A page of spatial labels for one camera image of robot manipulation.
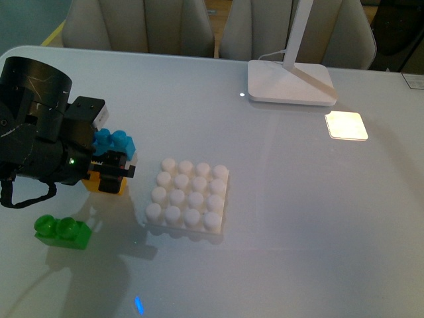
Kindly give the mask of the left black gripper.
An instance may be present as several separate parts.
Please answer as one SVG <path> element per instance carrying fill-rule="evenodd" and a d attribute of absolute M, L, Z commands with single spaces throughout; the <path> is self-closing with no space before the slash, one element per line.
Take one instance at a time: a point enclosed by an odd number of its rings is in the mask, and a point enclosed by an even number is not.
<path fill-rule="evenodd" d="M 86 176 L 89 169 L 90 191 L 123 191 L 127 178 L 133 178 L 135 173 L 135 166 L 127 166 L 127 154 L 108 150 L 91 159 L 96 132 L 91 124 L 103 106 L 106 106 L 103 99 L 83 96 L 69 105 L 56 141 L 38 140 L 36 143 L 40 147 L 34 155 L 37 180 L 74 185 Z"/>

